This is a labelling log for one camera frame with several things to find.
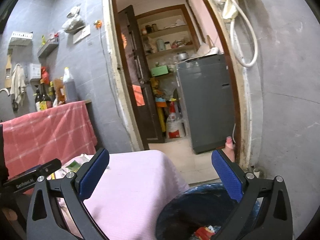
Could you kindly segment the red plastic bag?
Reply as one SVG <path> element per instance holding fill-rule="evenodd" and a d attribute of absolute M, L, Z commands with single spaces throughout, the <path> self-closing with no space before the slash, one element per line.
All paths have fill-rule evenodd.
<path fill-rule="evenodd" d="M 201 227 L 194 232 L 194 237 L 199 240 L 211 240 L 216 234 L 212 226 Z"/>

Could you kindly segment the blue-lined trash bin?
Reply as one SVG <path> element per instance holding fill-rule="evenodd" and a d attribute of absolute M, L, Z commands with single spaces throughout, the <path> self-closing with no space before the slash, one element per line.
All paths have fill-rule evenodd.
<path fill-rule="evenodd" d="M 171 200 L 157 218 L 157 239 L 190 239 L 202 227 L 219 227 L 221 239 L 223 227 L 239 202 L 232 199 L 222 183 L 193 187 Z"/>

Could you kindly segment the green snack wrapper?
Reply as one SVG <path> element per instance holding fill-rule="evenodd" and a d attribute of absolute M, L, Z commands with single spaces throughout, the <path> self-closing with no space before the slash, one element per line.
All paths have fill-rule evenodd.
<path fill-rule="evenodd" d="M 81 163 L 74 160 L 69 165 L 66 166 L 66 169 L 69 170 L 70 172 L 77 172 L 81 166 L 82 166 Z"/>

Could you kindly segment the pink bottle on floor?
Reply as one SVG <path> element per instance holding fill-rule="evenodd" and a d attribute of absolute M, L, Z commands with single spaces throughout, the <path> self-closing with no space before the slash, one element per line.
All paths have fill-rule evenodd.
<path fill-rule="evenodd" d="M 225 148 L 222 149 L 225 155 L 230 159 L 231 162 L 235 162 L 235 152 L 233 146 L 232 137 L 227 137 L 225 142 Z"/>

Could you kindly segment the pink table cloth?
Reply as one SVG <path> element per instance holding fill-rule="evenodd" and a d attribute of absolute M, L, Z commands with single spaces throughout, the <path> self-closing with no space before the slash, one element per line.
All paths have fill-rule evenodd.
<path fill-rule="evenodd" d="M 188 189 L 161 151 L 114 153 L 84 205 L 109 239 L 155 239 L 159 214 Z"/>

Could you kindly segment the red plaid cloth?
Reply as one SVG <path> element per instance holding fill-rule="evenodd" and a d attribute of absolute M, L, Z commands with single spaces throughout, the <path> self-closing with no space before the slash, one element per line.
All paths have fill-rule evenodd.
<path fill-rule="evenodd" d="M 53 159 L 62 164 L 95 154 L 97 138 L 85 102 L 34 112 L 1 123 L 9 178 Z"/>

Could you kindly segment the dark sauce bottle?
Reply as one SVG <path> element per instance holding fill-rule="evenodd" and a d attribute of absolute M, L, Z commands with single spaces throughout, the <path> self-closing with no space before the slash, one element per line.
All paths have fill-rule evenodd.
<path fill-rule="evenodd" d="M 40 80 L 41 92 L 42 92 L 42 100 L 40 101 L 40 110 L 44 111 L 52 108 L 52 101 L 46 92 L 46 86 L 44 80 Z"/>

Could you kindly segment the large dark vinegar jug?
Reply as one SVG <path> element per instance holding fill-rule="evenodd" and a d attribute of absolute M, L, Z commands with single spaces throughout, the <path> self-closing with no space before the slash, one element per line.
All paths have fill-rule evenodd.
<path fill-rule="evenodd" d="M 63 89 L 65 93 L 66 103 L 78 101 L 78 94 L 76 91 L 75 82 L 68 67 L 65 67 L 64 69 L 64 75 L 63 75 L 62 81 L 63 81 Z"/>

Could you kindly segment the grey washing machine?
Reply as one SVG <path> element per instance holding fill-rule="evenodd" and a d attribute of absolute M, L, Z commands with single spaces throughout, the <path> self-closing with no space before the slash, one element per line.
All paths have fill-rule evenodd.
<path fill-rule="evenodd" d="M 235 124 L 234 99 L 223 54 L 178 63 L 177 81 L 187 131 L 196 154 L 225 145 Z"/>

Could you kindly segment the hanging beige towel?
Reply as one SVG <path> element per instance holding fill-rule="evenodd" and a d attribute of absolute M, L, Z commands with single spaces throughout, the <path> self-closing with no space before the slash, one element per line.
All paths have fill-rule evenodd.
<path fill-rule="evenodd" d="M 24 69 L 21 64 L 16 64 L 11 78 L 11 98 L 15 100 L 18 105 L 23 106 L 27 89 L 25 84 Z"/>

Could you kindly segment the dark wooden door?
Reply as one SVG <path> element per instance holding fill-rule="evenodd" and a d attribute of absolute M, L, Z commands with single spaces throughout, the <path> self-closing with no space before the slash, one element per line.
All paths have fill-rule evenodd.
<path fill-rule="evenodd" d="M 131 105 L 144 148 L 163 143 L 144 46 L 132 5 L 118 12 L 126 62 L 123 64 Z"/>

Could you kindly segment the green box on shelf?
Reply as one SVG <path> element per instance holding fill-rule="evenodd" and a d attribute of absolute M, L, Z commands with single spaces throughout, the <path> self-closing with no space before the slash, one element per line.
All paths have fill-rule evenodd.
<path fill-rule="evenodd" d="M 167 66 L 158 66 L 158 67 L 152 68 L 150 72 L 152 77 L 166 75 L 169 73 Z"/>

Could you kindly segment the grey wall shelf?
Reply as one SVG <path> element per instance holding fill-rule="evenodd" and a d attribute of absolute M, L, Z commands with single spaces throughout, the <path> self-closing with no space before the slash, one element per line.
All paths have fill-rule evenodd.
<path fill-rule="evenodd" d="M 55 37 L 48 40 L 37 52 L 38 58 L 46 58 L 59 46 L 59 38 Z"/>

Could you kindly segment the white wall rack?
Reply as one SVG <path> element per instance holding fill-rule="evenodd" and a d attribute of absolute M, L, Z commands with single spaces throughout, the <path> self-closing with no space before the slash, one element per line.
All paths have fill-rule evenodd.
<path fill-rule="evenodd" d="M 10 37 L 10 46 L 28 46 L 33 39 L 33 32 L 26 33 L 21 31 L 13 31 Z"/>

